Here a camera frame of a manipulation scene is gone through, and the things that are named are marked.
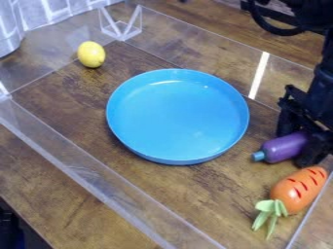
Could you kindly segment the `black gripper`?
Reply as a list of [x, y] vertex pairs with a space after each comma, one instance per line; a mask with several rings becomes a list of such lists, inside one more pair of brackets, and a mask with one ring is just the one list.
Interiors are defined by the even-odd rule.
[[316, 66], [308, 91], [288, 85], [278, 106], [276, 135], [281, 137], [301, 131], [306, 136], [306, 144], [294, 158], [296, 166], [305, 168], [320, 164], [333, 155], [333, 67], [322, 63]]

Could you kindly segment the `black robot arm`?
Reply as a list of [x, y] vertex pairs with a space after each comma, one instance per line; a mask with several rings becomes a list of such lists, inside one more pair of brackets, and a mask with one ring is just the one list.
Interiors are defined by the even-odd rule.
[[269, 1], [248, 0], [253, 19], [265, 31], [280, 36], [294, 36], [305, 31], [325, 34], [322, 60], [314, 67], [309, 90], [288, 85], [278, 100], [276, 135], [309, 133], [309, 142], [294, 160], [298, 167], [306, 167], [333, 155], [333, 0], [280, 0], [296, 16], [298, 25], [292, 29], [281, 29], [265, 21], [257, 2], [266, 5]]

